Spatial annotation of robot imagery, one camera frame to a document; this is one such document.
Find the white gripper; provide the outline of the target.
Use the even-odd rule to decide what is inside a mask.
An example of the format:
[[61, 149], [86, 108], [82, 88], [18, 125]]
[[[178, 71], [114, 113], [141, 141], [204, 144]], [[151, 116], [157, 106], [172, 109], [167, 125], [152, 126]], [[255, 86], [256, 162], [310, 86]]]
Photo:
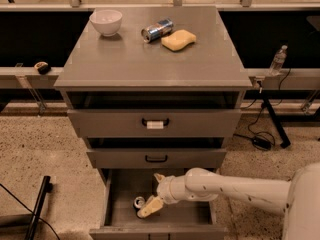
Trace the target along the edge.
[[158, 182], [157, 195], [151, 195], [141, 209], [143, 218], [159, 211], [165, 204], [175, 204], [180, 201], [187, 201], [190, 192], [186, 189], [185, 178], [183, 176], [164, 176], [155, 173], [154, 177]]

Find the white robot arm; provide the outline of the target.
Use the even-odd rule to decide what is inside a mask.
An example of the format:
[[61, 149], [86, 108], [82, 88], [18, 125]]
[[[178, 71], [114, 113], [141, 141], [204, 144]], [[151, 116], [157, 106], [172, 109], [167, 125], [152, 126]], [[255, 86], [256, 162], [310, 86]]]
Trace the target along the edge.
[[282, 240], [320, 240], [320, 164], [297, 170], [292, 179], [269, 180], [219, 175], [192, 168], [182, 176], [156, 174], [156, 194], [139, 208], [146, 218], [180, 201], [212, 201], [219, 195], [284, 217]]

